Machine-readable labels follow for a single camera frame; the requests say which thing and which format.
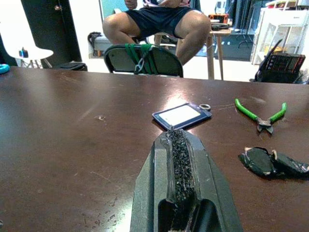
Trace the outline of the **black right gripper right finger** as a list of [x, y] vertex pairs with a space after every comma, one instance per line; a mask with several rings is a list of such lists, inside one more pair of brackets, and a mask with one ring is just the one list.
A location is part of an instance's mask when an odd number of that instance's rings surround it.
[[178, 130], [178, 230], [243, 230], [227, 180], [201, 140], [184, 130]]

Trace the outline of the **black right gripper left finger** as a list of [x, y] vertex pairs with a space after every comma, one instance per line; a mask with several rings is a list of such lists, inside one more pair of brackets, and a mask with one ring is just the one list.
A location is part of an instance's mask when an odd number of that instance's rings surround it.
[[173, 146], [183, 135], [183, 130], [169, 130], [154, 140], [136, 178], [130, 231], [184, 231], [173, 161]]

